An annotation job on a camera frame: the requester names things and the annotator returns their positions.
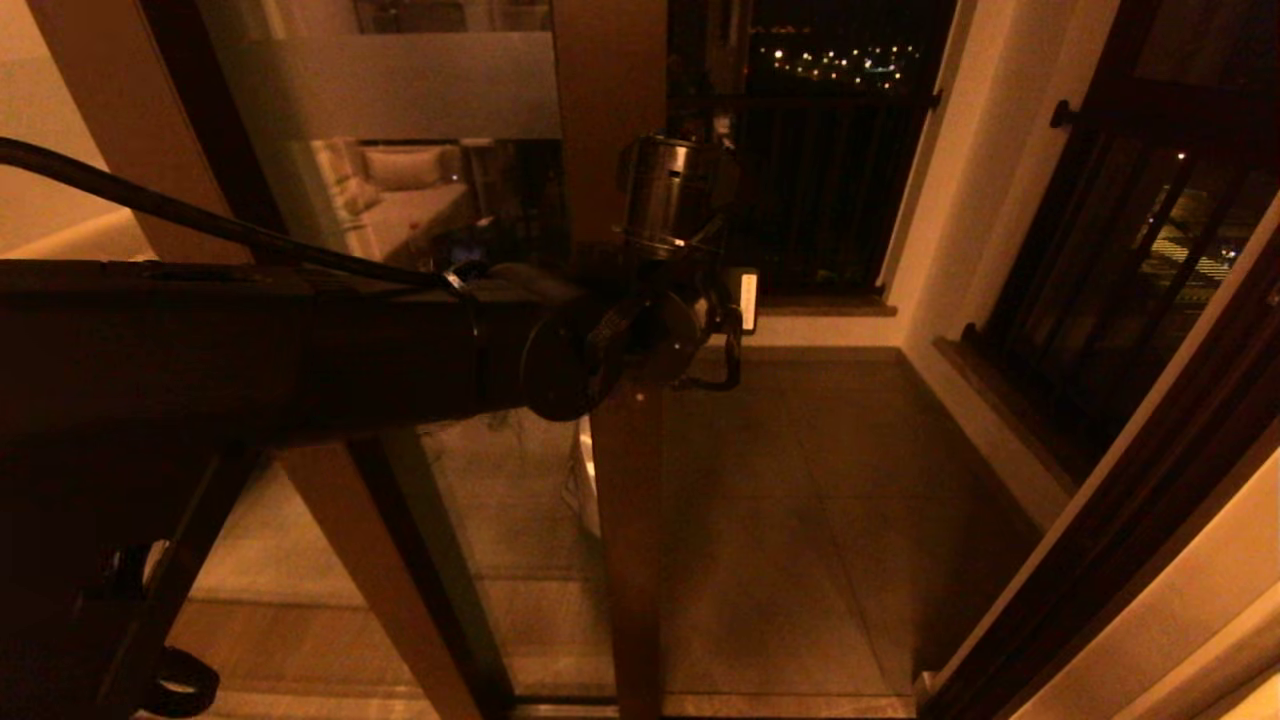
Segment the dark brown door jamb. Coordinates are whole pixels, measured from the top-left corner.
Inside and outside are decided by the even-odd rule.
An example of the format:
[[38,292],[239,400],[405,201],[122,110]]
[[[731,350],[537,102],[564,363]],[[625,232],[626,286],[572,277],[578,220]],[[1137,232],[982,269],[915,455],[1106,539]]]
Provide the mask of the dark brown door jamb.
[[1010,720],[1225,507],[1280,436],[1280,193],[1121,434],[916,706]]

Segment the brown framed fixed glass panel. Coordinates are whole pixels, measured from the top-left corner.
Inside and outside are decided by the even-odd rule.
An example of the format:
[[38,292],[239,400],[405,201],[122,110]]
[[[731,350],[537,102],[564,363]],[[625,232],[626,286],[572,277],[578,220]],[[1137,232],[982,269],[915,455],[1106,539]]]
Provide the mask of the brown framed fixed glass panel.
[[447,283],[287,246],[224,200],[148,10],[28,0],[106,160],[197,199],[142,196],[0,140],[148,215],[157,260],[0,261],[0,719],[131,720],[166,705],[165,639],[247,483],[280,459],[442,717],[483,720],[444,569],[401,480],[410,429],[512,398],[498,331],[515,309]]

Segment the brown framed sliding glass door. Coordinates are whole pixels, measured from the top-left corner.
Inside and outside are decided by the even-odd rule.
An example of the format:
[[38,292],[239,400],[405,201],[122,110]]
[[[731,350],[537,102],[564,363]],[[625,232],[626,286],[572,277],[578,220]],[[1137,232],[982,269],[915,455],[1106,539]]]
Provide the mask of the brown framed sliding glass door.
[[500,637],[548,609],[539,582],[480,582],[474,529],[544,550],[548,521],[457,510],[422,433],[538,415],[596,471],[593,598],[613,685],[549,691],[552,712],[660,720],[663,387],[641,374],[660,272],[614,232],[634,142],[666,123],[667,0],[424,0],[453,20],[376,22],[417,0],[195,0],[244,132],[216,150],[237,213],[429,282],[351,300],[311,355],[321,387],[387,413],[285,448],[280,465],[444,717],[539,702]]

